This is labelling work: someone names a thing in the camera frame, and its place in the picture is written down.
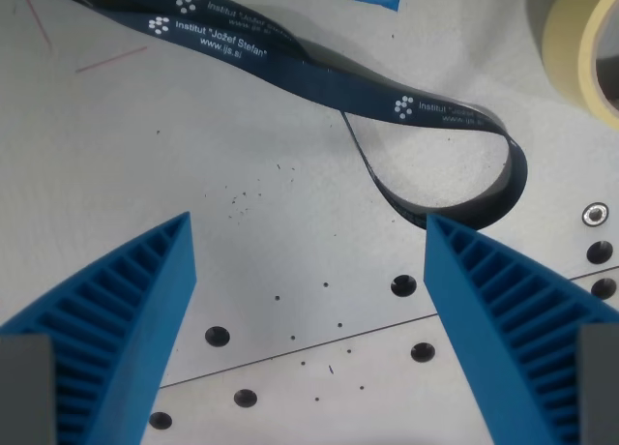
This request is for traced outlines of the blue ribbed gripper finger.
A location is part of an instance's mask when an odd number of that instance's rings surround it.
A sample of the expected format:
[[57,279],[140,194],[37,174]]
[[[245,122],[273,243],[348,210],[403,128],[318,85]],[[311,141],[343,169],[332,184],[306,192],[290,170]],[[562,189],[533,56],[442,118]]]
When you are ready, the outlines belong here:
[[194,287],[182,213],[109,252],[2,324],[50,337],[60,444],[141,441]]
[[576,334],[618,312],[458,222],[427,218],[424,282],[496,444],[576,444]]

